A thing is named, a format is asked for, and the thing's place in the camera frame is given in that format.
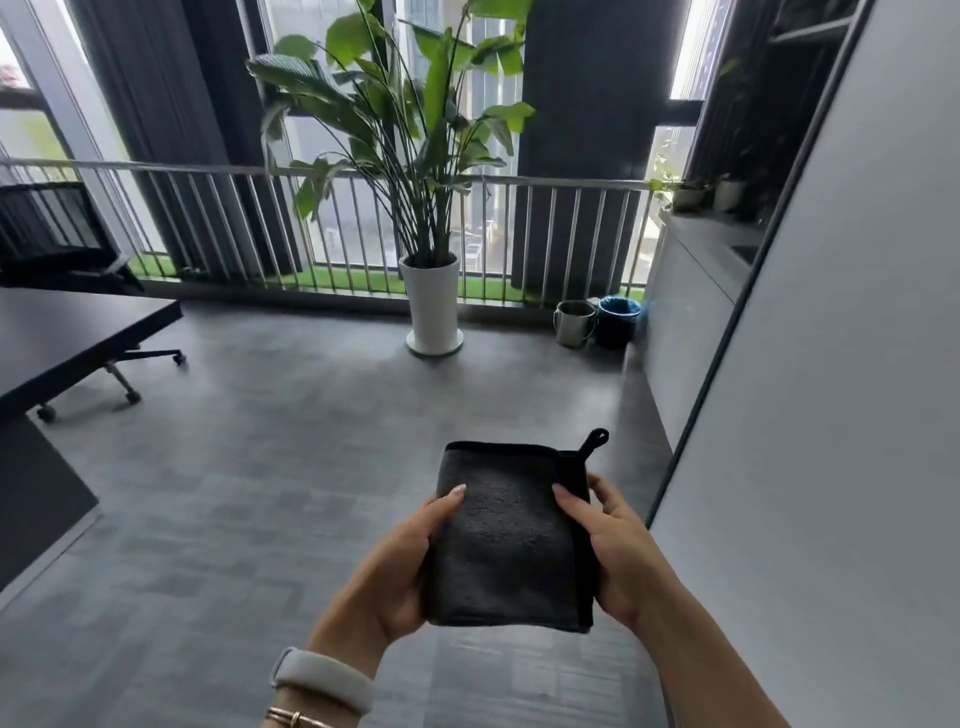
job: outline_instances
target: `chair wheel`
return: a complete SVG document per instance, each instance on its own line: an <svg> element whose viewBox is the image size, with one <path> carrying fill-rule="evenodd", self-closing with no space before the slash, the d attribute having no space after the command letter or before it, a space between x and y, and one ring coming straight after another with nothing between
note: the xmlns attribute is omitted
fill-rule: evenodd
<svg viewBox="0 0 960 728"><path fill-rule="evenodd" d="M40 421L46 425L52 425L57 421L57 410L49 404L42 404L36 409L36 415Z"/></svg>

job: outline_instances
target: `hand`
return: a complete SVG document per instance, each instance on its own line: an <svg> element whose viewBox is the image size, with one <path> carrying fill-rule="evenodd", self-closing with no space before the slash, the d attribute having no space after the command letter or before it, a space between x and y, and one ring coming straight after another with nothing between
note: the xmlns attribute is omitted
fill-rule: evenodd
<svg viewBox="0 0 960 728"><path fill-rule="evenodd" d="M307 649L373 678L391 643L423 625L420 566L430 536L464 500L465 485L431 498L394 527L360 563L321 615Z"/></svg>
<svg viewBox="0 0 960 728"><path fill-rule="evenodd" d="M590 535L600 562L600 606L636 632L644 598L673 571L643 520L613 484L593 473L587 478L603 504L602 513L561 485L553 486L554 497Z"/></svg>

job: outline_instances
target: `shelf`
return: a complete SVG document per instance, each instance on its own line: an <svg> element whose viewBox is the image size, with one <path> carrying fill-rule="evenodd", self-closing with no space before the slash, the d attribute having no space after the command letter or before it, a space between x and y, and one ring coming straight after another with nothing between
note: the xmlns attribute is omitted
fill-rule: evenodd
<svg viewBox="0 0 960 728"><path fill-rule="evenodd" d="M799 31L790 31L781 33L779 36L770 38L771 43L781 45L784 43L829 43L843 40L847 34L847 29L853 20L851 17L842 17L839 20L831 20L829 23L820 25L811 25L809 28L801 28Z"/></svg>

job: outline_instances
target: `office chair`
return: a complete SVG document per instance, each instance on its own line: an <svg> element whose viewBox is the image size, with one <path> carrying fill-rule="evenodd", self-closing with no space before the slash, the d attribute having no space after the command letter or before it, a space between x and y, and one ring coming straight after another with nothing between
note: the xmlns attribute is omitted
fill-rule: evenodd
<svg viewBox="0 0 960 728"><path fill-rule="evenodd" d="M82 182L0 186L0 285L144 295L143 284L127 266L129 260L116 252ZM104 362L130 404L143 398L116 363L158 356L172 356L177 366L186 363L179 349L144 352L139 347ZM49 403L42 404L36 415L46 424L57 419Z"/></svg>

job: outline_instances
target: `black towel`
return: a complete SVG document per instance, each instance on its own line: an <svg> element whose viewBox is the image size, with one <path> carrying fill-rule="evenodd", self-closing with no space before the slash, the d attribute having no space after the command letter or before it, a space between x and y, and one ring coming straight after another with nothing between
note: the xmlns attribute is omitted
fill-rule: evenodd
<svg viewBox="0 0 960 728"><path fill-rule="evenodd" d="M446 446L437 495L460 483L467 495L430 542L424 610L431 624L589 631L596 557L588 533L560 509L551 485L589 501L585 463L609 439L607 430L595 429L579 450Z"/></svg>

